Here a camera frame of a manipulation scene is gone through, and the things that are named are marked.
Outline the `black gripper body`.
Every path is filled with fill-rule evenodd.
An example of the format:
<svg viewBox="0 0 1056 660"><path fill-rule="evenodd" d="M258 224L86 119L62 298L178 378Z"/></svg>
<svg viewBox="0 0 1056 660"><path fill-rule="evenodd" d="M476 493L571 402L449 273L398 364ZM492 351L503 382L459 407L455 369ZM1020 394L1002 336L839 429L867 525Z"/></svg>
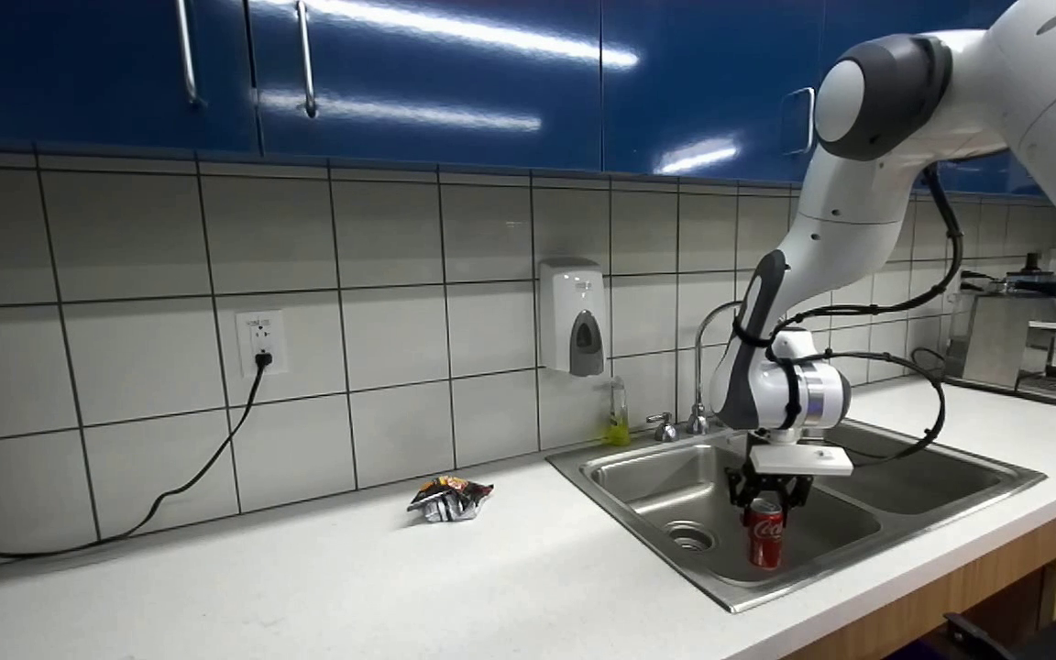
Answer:
<svg viewBox="0 0 1056 660"><path fill-rule="evenodd" d="M816 493L816 479L810 478L785 478L785 473L761 473L753 463L725 473L730 499L734 496L744 496L744 499L778 496L782 499L782 493L796 493L796 487Z"/></svg>

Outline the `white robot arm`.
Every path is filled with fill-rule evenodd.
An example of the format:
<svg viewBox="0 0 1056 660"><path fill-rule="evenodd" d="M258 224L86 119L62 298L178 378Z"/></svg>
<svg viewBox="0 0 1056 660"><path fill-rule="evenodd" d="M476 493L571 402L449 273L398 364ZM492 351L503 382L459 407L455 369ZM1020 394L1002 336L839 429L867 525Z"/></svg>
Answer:
<svg viewBox="0 0 1056 660"><path fill-rule="evenodd" d="M1056 0L1014 0L986 31L876 37L824 74L794 229L756 263L720 364L720 419L749 435L740 511L796 511L852 468L816 439L846 419L846 378L804 324L892 258L943 162L998 152L1056 206Z"/></svg>

